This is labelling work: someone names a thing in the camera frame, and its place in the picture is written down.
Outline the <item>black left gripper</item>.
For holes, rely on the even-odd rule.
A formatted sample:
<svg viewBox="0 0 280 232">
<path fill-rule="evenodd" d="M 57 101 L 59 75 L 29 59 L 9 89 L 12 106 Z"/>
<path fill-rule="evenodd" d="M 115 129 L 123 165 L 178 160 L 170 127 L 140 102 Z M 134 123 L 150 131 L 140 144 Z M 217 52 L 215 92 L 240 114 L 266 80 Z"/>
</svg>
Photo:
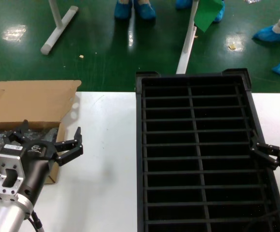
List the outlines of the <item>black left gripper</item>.
<svg viewBox="0 0 280 232">
<path fill-rule="evenodd" d="M 0 150 L 0 201 L 17 202 L 23 196 L 36 204 L 55 161 L 63 166 L 83 155 L 81 127 L 73 140 L 56 142 L 54 146 L 41 140 L 29 142 L 24 135 L 28 130 L 25 119 L 3 136 L 6 145 Z M 14 141 L 21 146 L 11 145 Z"/>
</svg>

